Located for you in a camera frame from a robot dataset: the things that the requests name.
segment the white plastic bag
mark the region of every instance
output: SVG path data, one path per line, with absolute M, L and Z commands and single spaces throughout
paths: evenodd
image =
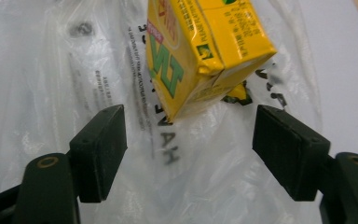
M 315 204 L 292 202 L 252 151 L 258 104 L 321 127 L 299 5 L 254 4 L 279 51 L 249 78 L 254 103 L 169 125 L 145 66 L 147 1 L 0 2 L 0 190 L 123 104 L 129 149 L 108 200 L 81 204 L 83 223 L 316 223 Z

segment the crumpled plastic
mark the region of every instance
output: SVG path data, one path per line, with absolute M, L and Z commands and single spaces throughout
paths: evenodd
M 0 0 L 0 191 L 123 104 L 128 150 L 106 202 L 83 223 L 318 223 L 252 151 L 259 104 L 322 127 L 296 0 L 254 1 L 279 53 L 248 78 L 254 103 L 219 103 L 170 125 L 145 65 L 147 1 Z

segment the carton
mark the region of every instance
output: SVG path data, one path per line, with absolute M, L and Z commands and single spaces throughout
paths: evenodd
M 275 53 L 250 1 L 149 0 L 147 65 L 168 121 L 220 101 Z

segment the green lettering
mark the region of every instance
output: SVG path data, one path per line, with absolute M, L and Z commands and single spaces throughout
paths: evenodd
M 184 71 L 182 66 L 179 64 L 178 61 L 176 61 L 176 59 L 173 56 L 171 56 L 170 66 L 172 69 L 171 80 L 168 80 L 168 77 L 166 75 L 164 76 L 164 74 L 162 74 L 161 80 L 164 83 L 165 87 L 170 92 L 171 97 L 173 98 L 175 96 L 178 80 L 182 81 Z
M 159 70 L 161 70 L 161 81 L 167 88 L 170 96 L 174 98 L 176 86 L 179 81 L 182 81 L 184 70 L 179 62 L 170 55 L 170 52 L 164 45 L 160 45 L 158 52 L 156 47 L 156 38 L 150 36 L 150 45 L 152 49 L 153 70 L 150 71 L 150 76 L 154 78 Z M 170 60 L 170 68 L 172 69 L 172 78 L 168 79 L 168 60 Z
M 153 70 L 156 74 L 162 69 L 161 74 L 167 76 L 168 73 L 168 60 L 170 58 L 170 52 L 165 48 L 164 45 L 160 45 L 158 52 L 156 48 L 156 38 L 152 35 L 150 36 L 150 44 L 152 48 L 152 58 L 153 58 Z

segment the printed logo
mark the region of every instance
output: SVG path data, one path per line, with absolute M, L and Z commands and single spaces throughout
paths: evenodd
M 207 44 L 197 46 L 197 50 L 199 51 L 199 55 L 202 60 L 213 58 L 211 50 L 209 49 L 209 46 Z
M 179 47 L 179 23 L 169 0 L 155 0 L 155 10 L 158 18 L 158 29 L 164 35 L 167 45 L 172 49 Z
M 177 84 L 182 81 L 184 70 L 163 44 L 158 47 L 158 41 L 153 35 L 150 35 L 150 48 L 153 61 L 153 69 L 150 71 L 150 75 L 154 78 L 161 74 L 161 82 L 167 88 L 170 96 L 174 98 Z

